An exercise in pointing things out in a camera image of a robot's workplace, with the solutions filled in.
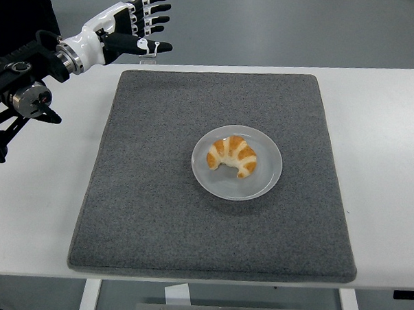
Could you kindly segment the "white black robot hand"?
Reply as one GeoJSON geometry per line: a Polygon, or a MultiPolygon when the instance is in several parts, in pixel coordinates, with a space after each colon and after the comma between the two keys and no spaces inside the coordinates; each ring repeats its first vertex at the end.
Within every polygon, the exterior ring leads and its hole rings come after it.
{"type": "Polygon", "coordinates": [[[158,53],[171,51],[170,43],[148,39],[162,32],[170,20],[162,12],[171,8],[167,0],[132,0],[118,2],[87,21],[80,33],[62,40],[66,50],[84,72],[94,65],[107,65],[127,53],[155,57],[158,53]]]}

